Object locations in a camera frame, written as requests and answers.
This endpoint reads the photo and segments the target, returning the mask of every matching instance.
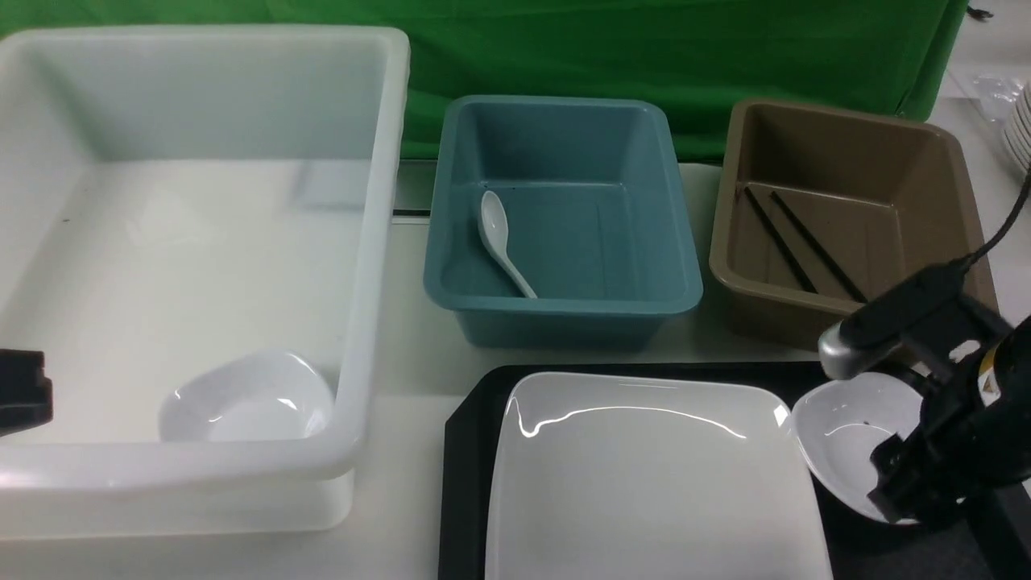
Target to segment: white table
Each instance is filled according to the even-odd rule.
[[[1017,6],[1005,4],[1006,10]],[[1031,14],[1031,5],[1024,6],[1018,15]],[[1016,18],[1001,6],[996,10],[998,19]],[[1025,33],[1023,26],[993,26],[965,23],[954,61],[970,65],[1027,46],[1012,40]],[[1004,64],[1027,63],[1009,59]],[[1019,177],[990,148],[991,135],[969,101],[940,100],[931,122],[963,143],[982,224],[990,236],[1009,211]],[[681,172],[696,243],[706,264],[719,169],[685,165]],[[425,178],[409,181],[427,185]],[[3,543],[0,578],[433,579],[444,421],[491,369],[521,363],[812,357],[730,335],[722,318],[725,295],[711,276],[705,279],[699,309],[664,328],[655,344],[636,356],[475,350],[463,340],[452,314],[430,304],[423,293],[425,219],[400,221],[393,227],[387,261],[371,431],[359,467],[355,508],[342,525],[295,535]],[[1031,314],[1031,209],[990,259],[1000,309],[1010,322],[1018,322]]]

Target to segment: spoon handle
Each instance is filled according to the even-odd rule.
[[[508,270],[508,275],[511,276],[516,285],[519,285],[519,288],[522,289],[524,297],[527,299],[537,298],[537,294],[533,292],[533,287],[530,287],[530,283],[525,277],[523,277],[523,274],[520,273],[519,269],[516,268],[516,264],[513,264],[511,260],[507,259],[507,257],[505,258],[505,269]]]

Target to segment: black tray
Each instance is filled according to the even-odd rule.
[[[816,363],[502,367],[487,374],[444,432],[438,580],[484,578],[491,479],[508,396],[546,371],[739,383],[794,406],[827,382]],[[888,372],[916,384],[901,367]],[[965,521],[939,531],[900,530],[852,513],[813,480],[836,580],[1009,580],[1031,578],[1031,499],[1022,486],[970,501]]]

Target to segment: white square plate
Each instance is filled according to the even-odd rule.
[[[488,580],[830,580],[809,471],[773,395],[532,375],[502,420]]]

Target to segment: teal plastic tray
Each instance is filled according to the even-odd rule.
[[[487,190],[508,214],[524,299],[484,247]],[[639,101],[476,96],[444,117],[424,284],[466,339],[634,350],[702,296],[663,112]]]

